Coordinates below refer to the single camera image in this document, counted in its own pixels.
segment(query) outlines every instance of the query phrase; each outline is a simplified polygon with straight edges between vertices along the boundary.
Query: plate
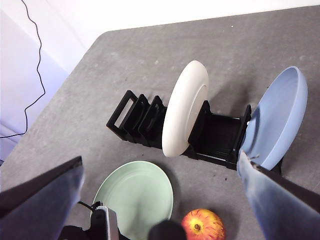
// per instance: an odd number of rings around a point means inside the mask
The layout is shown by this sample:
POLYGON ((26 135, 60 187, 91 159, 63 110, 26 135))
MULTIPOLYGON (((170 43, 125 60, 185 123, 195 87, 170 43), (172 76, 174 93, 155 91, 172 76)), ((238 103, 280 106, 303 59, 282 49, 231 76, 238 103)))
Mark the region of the plate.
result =
POLYGON ((288 67, 264 93, 247 126, 240 150, 253 161, 271 170, 295 139, 308 100, 304 75, 296 66, 288 67))
POLYGON ((116 212, 118 228, 131 240, 146 240, 152 226, 169 219, 173 190, 164 171, 147 161, 126 163, 101 184, 94 203, 116 212))
POLYGON ((181 155, 200 109, 208 96, 209 77, 205 66, 194 60, 182 71, 172 91, 162 130, 162 150, 166 157, 181 155))

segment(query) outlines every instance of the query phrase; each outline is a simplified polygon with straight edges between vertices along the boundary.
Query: black plastic part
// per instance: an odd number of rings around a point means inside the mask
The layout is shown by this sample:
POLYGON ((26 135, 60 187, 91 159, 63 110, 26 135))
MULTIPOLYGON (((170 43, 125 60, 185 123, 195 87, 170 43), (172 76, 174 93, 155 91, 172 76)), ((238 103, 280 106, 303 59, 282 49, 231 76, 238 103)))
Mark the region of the black plastic part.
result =
POLYGON ((94 210, 96 210, 97 207, 99 206, 103 206, 104 204, 100 201, 96 201, 94 204, 91 205, 91 208, 93 208, 94 210))
POLYGON ((64 226, 58 240, 90 240, 86 232, 78 226, 64 226))
POLYGON ((90 218, 90 228, 85 233, 89 239, 105 240, 108 239, 107 230, 106 212, 102 209, 96 209, 90 218))
MULTIPOLYGON (((106 126, 124 141, 162 149, 166 111, 159 96, 149 104, 143 94, 138 98, 128 90, 106 126), (129 99, 133 104, 116 127, 115 122, 129 99)), ((243 116, 231 117, 212 113, 208 101, 204 101, 188 139, 189 148, 182 155, 236 170, 239 149, 250 119, 250 105, 243 116)))

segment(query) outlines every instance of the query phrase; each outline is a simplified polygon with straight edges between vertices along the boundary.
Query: gray countertop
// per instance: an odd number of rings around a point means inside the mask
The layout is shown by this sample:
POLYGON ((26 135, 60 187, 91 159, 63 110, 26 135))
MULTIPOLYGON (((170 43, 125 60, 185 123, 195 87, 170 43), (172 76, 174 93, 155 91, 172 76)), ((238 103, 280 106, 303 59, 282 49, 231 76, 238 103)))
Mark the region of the gray countertop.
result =
MULTIPOLYGON (((172 183, 173 220, 192 209, 211 209, 224 221, 228 240, 263 239, 236 171, 185 156, 166 158, 159 149, 120 140, 106 123, 126 90, 149 101, 159 95, 167 106, 192 60, 207 68, 211 110, 231 116, 247 104, 254 109, 276 76, 295 65, 307 79, 308 104, 282 170, 320 194, 319 23, 320 6, 312 6, 102 34, 2 165, 2 190, 82 155, 81 200, 91 203, 114 169, 145 160, 159 165, 172 183)), ((76 205, 67 224, 86 229, 88 210, 76 205)))

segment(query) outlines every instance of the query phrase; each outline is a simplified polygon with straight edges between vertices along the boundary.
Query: apple stem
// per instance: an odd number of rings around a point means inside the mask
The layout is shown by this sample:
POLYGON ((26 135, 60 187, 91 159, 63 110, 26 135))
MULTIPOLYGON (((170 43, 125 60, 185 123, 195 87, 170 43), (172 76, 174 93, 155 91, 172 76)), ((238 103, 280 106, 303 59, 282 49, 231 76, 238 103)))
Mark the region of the apple stem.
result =
POLYGON ((194 225, 194 228, 197 229, 197 230, 200 230, 200 229, 201 229, 201 227, 200 227, 199 224, 194 225))

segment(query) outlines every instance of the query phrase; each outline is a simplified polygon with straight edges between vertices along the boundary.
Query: white plate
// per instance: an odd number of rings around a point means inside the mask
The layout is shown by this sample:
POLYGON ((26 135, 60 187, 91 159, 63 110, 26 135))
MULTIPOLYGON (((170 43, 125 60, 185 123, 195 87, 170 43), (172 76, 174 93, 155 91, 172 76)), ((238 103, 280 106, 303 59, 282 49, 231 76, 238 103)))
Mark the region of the white plate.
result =
POLYGON ((162 130, 166 157, 181 155, 200 109, 208 96, 209 77, 205 66, 194 60, 182 71, 172 91, 162 130))

